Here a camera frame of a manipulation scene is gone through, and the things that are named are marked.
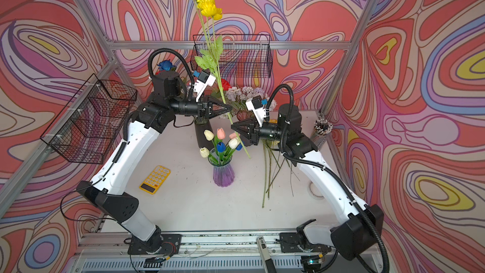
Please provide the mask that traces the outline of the yellow poppy spray stem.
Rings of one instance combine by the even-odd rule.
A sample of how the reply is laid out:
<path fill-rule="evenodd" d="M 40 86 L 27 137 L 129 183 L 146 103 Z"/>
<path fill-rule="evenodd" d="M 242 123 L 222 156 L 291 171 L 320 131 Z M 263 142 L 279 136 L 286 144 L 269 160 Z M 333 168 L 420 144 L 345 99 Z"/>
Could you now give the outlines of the yellow poppy spray stem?
<path fill-rule="evenodd" d="M 266 141 L 263 140 L 263 160 L 264 160 L 264 183 L 263 183 L 263 198 L 262 198 L 262 203 L 261 203 L 261 208 L 265 208 L 265 199 L 266 199 L 266 186 L 267 186 L 267 177 L 268 177 L 268 155 L 266 154 L 267 152 L 267 146 L 266 146 Z"/>

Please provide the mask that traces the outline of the pale yellow rose spray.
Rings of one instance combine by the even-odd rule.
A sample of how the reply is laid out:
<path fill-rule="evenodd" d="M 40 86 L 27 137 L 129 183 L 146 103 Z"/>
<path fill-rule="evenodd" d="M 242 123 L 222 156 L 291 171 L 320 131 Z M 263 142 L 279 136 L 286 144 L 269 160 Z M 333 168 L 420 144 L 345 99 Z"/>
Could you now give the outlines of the pale yellow rose spray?
<path fill-rule="evenodd" d="M 281 155 L 278 142 L 263 141 L 265 159 L 265 197 L 270 199 L 270 192 L 276 177 L 283 168 L 285 158 Z"/>

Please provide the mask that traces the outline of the purple glass tulip vase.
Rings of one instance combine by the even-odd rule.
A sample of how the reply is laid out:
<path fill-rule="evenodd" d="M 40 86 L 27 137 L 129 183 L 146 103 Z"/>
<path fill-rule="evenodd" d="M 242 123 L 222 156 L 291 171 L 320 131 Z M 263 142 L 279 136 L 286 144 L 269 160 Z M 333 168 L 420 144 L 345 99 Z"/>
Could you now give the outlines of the purple glass tulip vase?
<path fill-rule="evenodd" d="M 221 160 L 215 153 L 208 157 L 213 167 L 213 181 L 218 187 L 228 187 L 234 182 L 235 173 L 231 166 L 232 157 Z"/>

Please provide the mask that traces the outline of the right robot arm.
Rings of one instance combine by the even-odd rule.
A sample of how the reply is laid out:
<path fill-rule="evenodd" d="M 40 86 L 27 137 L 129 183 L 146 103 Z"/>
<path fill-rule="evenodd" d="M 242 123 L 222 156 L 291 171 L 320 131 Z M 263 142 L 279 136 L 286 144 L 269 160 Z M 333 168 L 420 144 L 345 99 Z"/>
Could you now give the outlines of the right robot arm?
<path fill-rule="evenodd" d="M 294 104 L 293 90 L 281 84 L 271 96 L 275 97 L 282 89 L 287 91 L 289 102 L 279 107 L 276 123 L 271 123 L 269 118 L 272 100 L 255 96 L 246 100 L 246 107 L 254 118 L 239 121 L 231 128 L 252 145 L 258 145 L 260 140 L 277 141 L 284 158 L 302 171 L 329 203 L 338 226 L 326 228 L 307 221 L 298 229 L 303 241 L 333 247 L 344 259 L 357 259 L 368 272 L 373 269 L 361 254 L 377 245 L 382 258 L 381 271 L 390 272 L 389 254 L 381 238 L 382 209 L 376 204 L 369 206 L 331 170 L 318 147 L 302 131 L 302 116 Z"/>

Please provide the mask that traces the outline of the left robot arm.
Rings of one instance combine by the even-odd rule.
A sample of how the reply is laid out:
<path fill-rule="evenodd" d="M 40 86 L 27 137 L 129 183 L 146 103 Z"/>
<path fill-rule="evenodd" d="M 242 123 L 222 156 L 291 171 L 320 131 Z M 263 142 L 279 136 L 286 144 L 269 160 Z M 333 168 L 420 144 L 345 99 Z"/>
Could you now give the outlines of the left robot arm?
<path fill-rule="evenodd" d="M 123 124 L 123 139 L 101 170 L 90 180 L 79 182 L 75 192 L 116 221 L 132 238 L 130 254 L 159 254 L 168 246 L 160 227 L 143 213 L 138 199 L 126 193 L 126 187 L 152 143 L 178 115 L 212 119 L 230 111 L 230 106 L 203 92 L 217 78 L 209 67 L 200 72 L 188 72 L 189 84 L 172 70 L 154 72 L 154 58 L 169 53 L 190 68 L 177 51 L 156 49 L 149 55 L 147 66 L 154 90 L 146 102 L 130 113 Z"/>

